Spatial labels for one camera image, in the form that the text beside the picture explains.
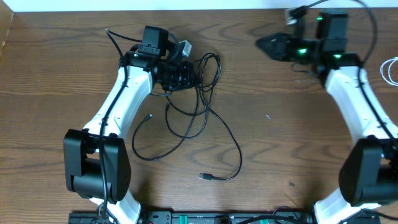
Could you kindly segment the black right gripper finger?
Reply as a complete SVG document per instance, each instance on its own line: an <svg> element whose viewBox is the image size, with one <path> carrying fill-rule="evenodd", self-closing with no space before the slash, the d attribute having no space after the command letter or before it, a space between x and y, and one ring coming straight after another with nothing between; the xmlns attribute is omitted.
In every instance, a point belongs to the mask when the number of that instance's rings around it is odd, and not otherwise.
<svg viewBox="0 0 398 224"><path fill-rule="evenodd" d="M268 35L257 40L257 46L259 47L277 47L278 45L285 45L290 40L291 35L287 33L276 33Z"/></svg>
<svg viewBox="0 0 398 224"><path fill-rule="evenodd" d="M273 60L286 62L289 60L287 56L286 44L281 42L258 42L257 46L268 57Z"/></svg>

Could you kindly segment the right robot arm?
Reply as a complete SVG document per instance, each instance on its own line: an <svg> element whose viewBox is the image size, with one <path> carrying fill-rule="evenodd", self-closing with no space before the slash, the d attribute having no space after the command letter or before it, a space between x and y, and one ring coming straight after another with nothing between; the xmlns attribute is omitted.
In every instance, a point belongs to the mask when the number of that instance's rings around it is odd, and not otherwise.
<svg viewBox="0 0 398 224"><path fill-rule="evenodd" d="M349 129L353 148L338 176L338 188L313 207L317 223L369 223L377 209L397 201L397 126L368 82L364 62L348 52L348 13L326 9L318 16L314 39L306 39L307 6L286 10L294 32L257 40L271 59L309 64L334 99Z"/></svg>

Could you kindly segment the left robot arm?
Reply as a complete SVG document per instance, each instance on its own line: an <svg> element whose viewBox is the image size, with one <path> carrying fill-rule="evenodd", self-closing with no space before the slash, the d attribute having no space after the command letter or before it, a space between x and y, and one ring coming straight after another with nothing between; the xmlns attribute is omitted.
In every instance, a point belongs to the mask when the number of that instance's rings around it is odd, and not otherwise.
<svg viewBox="0 0 398 224"><path fill-rule="evenodd" d="M125 145L134 117L155 84L166 95L199 83L192 45L169 31L146 26L141 40L126 53L117 49L117 80L83 129L69 129L63 139L67 189L95 203L95 213L71 213L69 223L138 223L141 204L129 190L131 165Z"/></svg>

